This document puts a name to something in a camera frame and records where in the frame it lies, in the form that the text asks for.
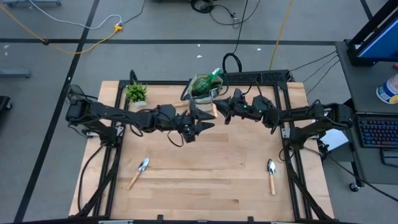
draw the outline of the plant pot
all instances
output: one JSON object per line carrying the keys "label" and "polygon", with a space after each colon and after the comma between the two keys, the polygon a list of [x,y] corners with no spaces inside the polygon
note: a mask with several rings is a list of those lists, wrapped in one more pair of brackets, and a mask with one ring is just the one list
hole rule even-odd
{"label": "plant pot", "polygon": [[140,108],[140,107],[146,106],[146,105],[147,105],[147,102],[145,102],[145,101],[138,101],[138,102],[133,102],[133,104],[134,104],[134,106],[135,106],[136,108]]}

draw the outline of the white cable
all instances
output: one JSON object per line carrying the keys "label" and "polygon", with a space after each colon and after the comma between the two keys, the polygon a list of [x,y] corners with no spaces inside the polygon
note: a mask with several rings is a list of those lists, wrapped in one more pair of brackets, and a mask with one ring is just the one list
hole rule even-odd
{"label": "white cable", "polygon": [[119,22],[118,22],[118,24],[122,24],[122,23],[123,23],[123,22],[122,22],[122,17],[121,17],[120,15],[110,15],[110,16],[108,16],[98,27],[87,27],[87,26],[85,26],[85,25],[83,25],[83,24],[79,24],[79,23],[76,23],[76,22],[63,21],[63,20],[61,20],[61,19],[54,18],[54,17],[52,17],[50,14],[46,13],[45,11],[43,11],[43,9],[39,8],[38,6],[36,6],[36,4],[34,4],[32,0],[29,0],[29,1],[30,1],[30,3],[33,4],[34,7],[36,7],[36,9],[38,9],[40,12],[43,12],[46,16],[48,16],[49,18],[51,18],[51,19],[53,19],[53,20],[55,20],[55,21],[64,22],[64,23],[67,23],[67,24],[78,25],[78,26],[81,26],[81,27],[84,27],[84,28],[87,28],[87,29],[98,29],[98,28],[100,28],[100,27],[102,26],[102,24],[104,24],[104,22],[106,22],[110,17],[114,17],[114,16],[119,17]]}

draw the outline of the green bottle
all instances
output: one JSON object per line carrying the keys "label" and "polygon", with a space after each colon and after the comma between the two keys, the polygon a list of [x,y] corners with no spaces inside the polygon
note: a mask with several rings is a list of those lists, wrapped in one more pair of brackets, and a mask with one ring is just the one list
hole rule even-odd
{"label": "green bottle", "polygon": [[216,68],[214,72],[209,74],[206,78],[201,77],[196,79],[192,86],[192,95],[193,96],[200,96],[204,94],[209,94],[211,90],[211,83],[221,74],[222,71],[220,68]]}

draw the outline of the keyboard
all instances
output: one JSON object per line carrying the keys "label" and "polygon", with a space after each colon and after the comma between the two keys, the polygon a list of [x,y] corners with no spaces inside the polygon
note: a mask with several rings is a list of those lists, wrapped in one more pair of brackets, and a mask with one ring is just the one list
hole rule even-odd
{"label": "keyboard", "polygon": [[357,125],[363,147],[398,149],[398,117],[358,116]]}

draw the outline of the green plant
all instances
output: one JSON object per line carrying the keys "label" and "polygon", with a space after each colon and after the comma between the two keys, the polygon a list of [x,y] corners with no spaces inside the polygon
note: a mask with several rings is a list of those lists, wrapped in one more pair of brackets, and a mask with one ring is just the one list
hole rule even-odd
{"label": "green plant", "polygon": [[146,101],[147,87],[140,83],[134,82],[134,84],[127,87],[126,98],[132,102]]}

